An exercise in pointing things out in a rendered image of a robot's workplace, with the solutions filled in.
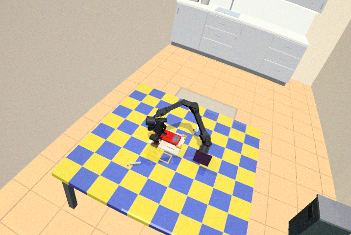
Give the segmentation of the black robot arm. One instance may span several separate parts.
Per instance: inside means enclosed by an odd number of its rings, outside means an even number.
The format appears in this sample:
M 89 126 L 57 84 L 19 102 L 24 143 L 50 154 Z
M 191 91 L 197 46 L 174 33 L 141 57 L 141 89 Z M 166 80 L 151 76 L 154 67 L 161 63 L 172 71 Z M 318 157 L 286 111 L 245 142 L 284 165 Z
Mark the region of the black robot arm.
M 168 107 L 158 109 L 156 111 L 155 116 L 153 116 L 153 117 L 147 116 L 146 117 L 146 125 L 148 125 L 147 130 L 148 131 L 155 131 L 155 125 L 159 128 L 163 127 L 164 122 L 167 122 L 167 119 L 165 117 L 163 118 L 162 116 L 166 115 L 169 111 L 171 111 L 177 107 L 180 107 L 182 105 L 188 107 L 190 109 L 190 111 L 193 113 L 193 115 L 196 119 L 196 122 L 198 124 L 199 130 L 201 132 L 199 137 L 202 140 L 202 145 L 200 146 L 199 151 L 207 154 L 209 148 L 212 145 L 211 137 L 205 129 L 205 126 L 204 126 L 203 121 L 202 121 L 201 116 L 200 116 L 199 105 L 196 102 L 191 102 L 191 101 L 182 99 L 181 101 L 179 101 L 175 104 L 172 104 Z M 160 118 L 158 118 L 158 117 L 160 117 Z

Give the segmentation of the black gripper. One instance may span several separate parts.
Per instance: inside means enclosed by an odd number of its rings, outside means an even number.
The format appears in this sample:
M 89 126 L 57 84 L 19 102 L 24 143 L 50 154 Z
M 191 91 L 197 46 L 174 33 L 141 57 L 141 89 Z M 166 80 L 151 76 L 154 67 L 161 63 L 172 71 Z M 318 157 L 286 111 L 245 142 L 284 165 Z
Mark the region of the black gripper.
M 151 134 L 149 139 L 154 141 L 154 143 L 156 143 L 159 140 L 159 137 L 162 135 L 162 133 L 165 131 L 166 129 L 166 125 L 164 124 L 163 127 L 159 128 L 155 125 L 155 135 Z M 163 129 L 164 128 L 164 129 Z

